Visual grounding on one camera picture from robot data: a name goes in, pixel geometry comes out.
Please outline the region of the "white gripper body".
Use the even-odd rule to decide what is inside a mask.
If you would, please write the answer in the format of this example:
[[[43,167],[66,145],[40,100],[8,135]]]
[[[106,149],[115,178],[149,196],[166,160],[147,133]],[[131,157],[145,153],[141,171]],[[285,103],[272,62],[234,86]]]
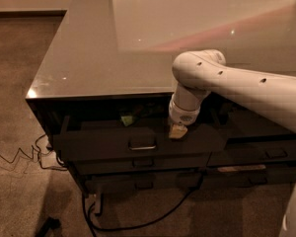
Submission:
[[[173,123],[183,124],[185,126],[189,126],[195,123],[200,109],[196,109],[193,111],[187,111],[181,109],[175,104],[174,100],[171,100],[169,103],[169,117]]]

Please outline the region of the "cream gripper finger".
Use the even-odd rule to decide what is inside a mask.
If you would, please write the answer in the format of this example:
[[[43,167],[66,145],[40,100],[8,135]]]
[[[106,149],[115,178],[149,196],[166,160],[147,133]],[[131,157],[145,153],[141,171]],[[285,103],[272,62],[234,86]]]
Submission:
[[[171,139],[181,139],[187,134],[187,127],[181,123],[171,123],[169,137]]]

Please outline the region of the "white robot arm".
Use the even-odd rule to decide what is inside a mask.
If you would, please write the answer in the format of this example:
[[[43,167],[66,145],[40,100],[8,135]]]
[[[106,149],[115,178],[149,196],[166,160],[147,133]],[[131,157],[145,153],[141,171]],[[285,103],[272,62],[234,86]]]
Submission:
[[[296,77],[228,67],[218,50],[176,57],[177,88],[169,103],[174,129],[195,123],[202,101],[218,94],[296,134]]]

